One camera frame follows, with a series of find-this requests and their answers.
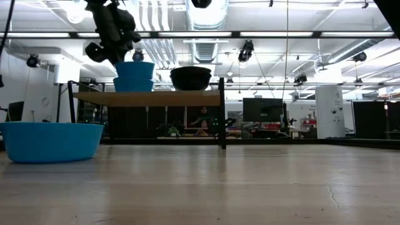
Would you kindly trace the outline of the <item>black metal table frame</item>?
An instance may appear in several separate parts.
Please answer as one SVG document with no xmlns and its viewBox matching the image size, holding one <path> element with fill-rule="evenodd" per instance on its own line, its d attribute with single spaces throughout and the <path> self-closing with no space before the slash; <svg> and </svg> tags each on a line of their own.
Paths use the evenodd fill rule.
<svg viewBox="0 0 400 225">
<path fill-rule="evenodd" d="M 219 145 L 218 139 L 200 137 L 161 139 L 101 139 L 109 145 Z M 226 146 L 238 145 L 337 145 L 374 149 L 400 150 L 400 140 L 392 139 L 226 139 Z"/>
</svg>

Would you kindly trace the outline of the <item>black computer monitor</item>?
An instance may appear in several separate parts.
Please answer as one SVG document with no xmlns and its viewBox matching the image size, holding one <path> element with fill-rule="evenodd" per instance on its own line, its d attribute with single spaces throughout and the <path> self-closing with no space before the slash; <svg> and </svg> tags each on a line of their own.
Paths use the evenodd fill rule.
<svg viewBox="0 0 400 225">
<path fill-rule="evenodd" d="M 283 100 L 276 98 L 244 98 L 243 121 L 280 122 L 283 115 Z"/>
<path fill-rule="evenodd" d="M 9 103 L 6 122 L 22 121 L 24 101 Z"/>
</svg>

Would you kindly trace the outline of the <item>black partition panel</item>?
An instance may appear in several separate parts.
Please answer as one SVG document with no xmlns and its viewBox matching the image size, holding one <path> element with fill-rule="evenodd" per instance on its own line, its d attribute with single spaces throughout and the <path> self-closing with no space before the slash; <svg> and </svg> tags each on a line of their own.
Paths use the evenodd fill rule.
<svg viewBox="0 0 400 225">
<path fill-rule="evenodd" d="M 400 140 L 400 101 L 359 101 L 352 109 L 356 138 Z"/>
</svg>

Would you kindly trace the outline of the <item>red storage bins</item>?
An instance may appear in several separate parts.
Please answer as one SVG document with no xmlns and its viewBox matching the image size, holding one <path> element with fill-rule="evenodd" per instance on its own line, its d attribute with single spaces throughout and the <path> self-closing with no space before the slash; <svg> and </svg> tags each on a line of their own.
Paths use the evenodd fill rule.
<svg viewBox="0 0 400 225">
<path fill-rule="evenodd" d="M 300 128 L 301 130 L 309 130 L 311 127 L 317 126 L 317 119 L 310 119 L 310 118 L 301 118 L 300 119 Z"/>
</svg>

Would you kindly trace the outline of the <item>black overhead beam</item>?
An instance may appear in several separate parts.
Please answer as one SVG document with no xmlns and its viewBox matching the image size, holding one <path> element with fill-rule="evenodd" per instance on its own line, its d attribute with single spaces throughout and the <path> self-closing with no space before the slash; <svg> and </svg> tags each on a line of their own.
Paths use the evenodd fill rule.
<svg viewBox="0 0 400 225">
<path fill-rule="evenodd" d="M 143 39 L 372 39 L 372 38 L 381 38 L 381 39 L 396 39 L 396 35 L 392 37 L 321 37 L 322 32 L 350 32 L 350 31 L 307 31 L 313 32 L 311 37 L 241 37 L 240 32 L 251 32 L 251 31 L 217 31 L 217 32 L 232 32 L 231 37 L 209 37 L 209 38 L 183 38 L 183 37 L 158 37 L 159 32 L 185 32 L 185 31 L 150 31 L 150 32 L 140 32 L 140 36 Z M 10 32 L 10 33 L 50 33 L 50 32 Z M 98 39 L 99 34 L 95 32 L 69 32 L 69 37 L 62 38 L 48 38 L 48 37 L 39 37 L 39 38 L 9 38 L 9 39 Z"/>
</svg>

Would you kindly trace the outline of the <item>white column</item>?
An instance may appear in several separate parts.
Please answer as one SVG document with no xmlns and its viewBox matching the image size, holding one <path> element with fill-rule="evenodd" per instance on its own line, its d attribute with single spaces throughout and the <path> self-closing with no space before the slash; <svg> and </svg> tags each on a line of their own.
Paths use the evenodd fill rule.
<svg viewBox="0 0 400 225">
<path fill-rule="evenodd" d="M 317 138 L 343 138 L 345 123 L 341 86 L 316 88 Z"/>
</svg>

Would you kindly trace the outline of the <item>ceiling light strip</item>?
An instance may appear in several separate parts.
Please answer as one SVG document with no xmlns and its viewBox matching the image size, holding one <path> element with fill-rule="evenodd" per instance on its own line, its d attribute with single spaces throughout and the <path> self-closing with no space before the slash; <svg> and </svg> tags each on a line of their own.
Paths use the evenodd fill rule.
<svg viewBox="0 0 400 225">
<path fill-rule="evenodd" d="M 217 31 L 188 31 L 188 32 L 159 32 L 160 38 L 225 38 L 231 37 L 232 32 Z"/>
<path fill-rule="evenodd" d="M 268 31 L 268 32 L 240 32 L 241 37 L 289 37 L 289 38 L 302 38 L 302 37 L 311 37 L 313 32 L 306 32 L 306 31 Z"/>
<path fill-rule="evenodd" d="M 387 38 L 394 36 L 392 31 L 369 31 L 369 32 L 322 32 L 321 37 L 330 38 Z"/>
<path fill-rule="evenodd" d="M 9 32 L 8 38 L 69 38 L 68 32 Z"/>
</svg>

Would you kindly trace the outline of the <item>blue mini bowl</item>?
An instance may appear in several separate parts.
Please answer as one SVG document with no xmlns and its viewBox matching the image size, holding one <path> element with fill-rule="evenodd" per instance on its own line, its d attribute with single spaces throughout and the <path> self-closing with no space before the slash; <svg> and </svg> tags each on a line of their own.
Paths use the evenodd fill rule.
<svg viewBox="0 0 400 225">
<path fill-rule="evenodd" d="M 61 163 L 91 159 L 104 126 L 59 122 L 2 122 L 8 158 L 15 163 Z"/>
<path fill-rule="evenodd" d="M 151 92 L 153 82 L 149 79 L 116 77 L 113 79 L 116 92 Z"/>
<path fill-rule="evenodd" d="M 153 78 L 155 64 L 144 61 L 119 62 L 115 64 L 119 77 L 148 79 Z"/>
</svg>

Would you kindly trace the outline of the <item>person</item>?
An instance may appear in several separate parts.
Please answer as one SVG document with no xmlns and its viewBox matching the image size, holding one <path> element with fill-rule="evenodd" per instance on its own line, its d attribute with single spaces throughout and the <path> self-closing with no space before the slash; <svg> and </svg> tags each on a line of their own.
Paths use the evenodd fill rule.
<svg viewBox="0 0 400 225">
<path fill-rule="evenodd" d="M 206 137 L 213 136 L 212 122 L 213 117 L 209 113 L 207 107 L 203 106 L 197 119 L 191 122 L 189 125 L 193 128 L 196 128 L 194 136 Z"/>
</svg>

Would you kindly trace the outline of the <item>raised wooden shelf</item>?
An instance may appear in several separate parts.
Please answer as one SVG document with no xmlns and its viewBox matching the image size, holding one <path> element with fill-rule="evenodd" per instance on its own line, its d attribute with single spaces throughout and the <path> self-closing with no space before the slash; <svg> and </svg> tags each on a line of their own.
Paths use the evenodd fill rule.
<svg viewBox="0 0 400 225">
<path fill-rule="evenodd" d="M 227 146 L 225 128 L 225 83 L 220 78 L 217 91 L 155 91 L 155 92 L 101 92 L 92 88 L 89 92 L 73 92 L 76 81 L 67 82 L 71 122 L 76 122 L 74 99 L 107 107 L 159 107 L 159 106 L 218 106 L 218 145 Z"/>
</svg>

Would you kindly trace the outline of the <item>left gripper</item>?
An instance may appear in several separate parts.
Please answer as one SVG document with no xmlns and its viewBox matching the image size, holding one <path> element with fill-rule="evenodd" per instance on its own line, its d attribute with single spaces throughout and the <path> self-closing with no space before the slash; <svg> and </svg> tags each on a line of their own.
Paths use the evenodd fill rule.
<svg viewBox="0 0 400 225">
<path fill-rule="evenodd" d="M 135 31 L 133 16 L 127 11 L 93 11 L 92 14 L 95 32 L 101 40 L 97 45 L 104 49 L 111 64 L 123 63 L 126 53 L 133 49 L 133 43 L 141 40 Z"/>
</svg>

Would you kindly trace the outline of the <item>silver ceiling duct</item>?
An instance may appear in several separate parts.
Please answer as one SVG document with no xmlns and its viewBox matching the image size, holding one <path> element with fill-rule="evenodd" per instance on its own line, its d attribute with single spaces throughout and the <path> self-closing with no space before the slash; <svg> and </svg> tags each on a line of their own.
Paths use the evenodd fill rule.
<svg viewBox="0 0 400 225">
<path fill-rule="evenodd" d="M 222 31 L 228 14 L 229 0 L 212 0 L 205 9 L 196 8 L 185 0 L 188 29 L 192 31 Z M 217 39 L 195 40 L 192 53 L 199 63 L 212 63 L 218 53 Z"/>
<path fill-rule="evenodd" d="M 327 56 L 322 62 L 325 65 L 338 64 L 343 61 L 349 61 L 362 53 L 366 55 L 365 60 L 370 61 L 396 51 L 400 51 L 400 41 L 398 39 L 357 39 Z"/>
</svg>

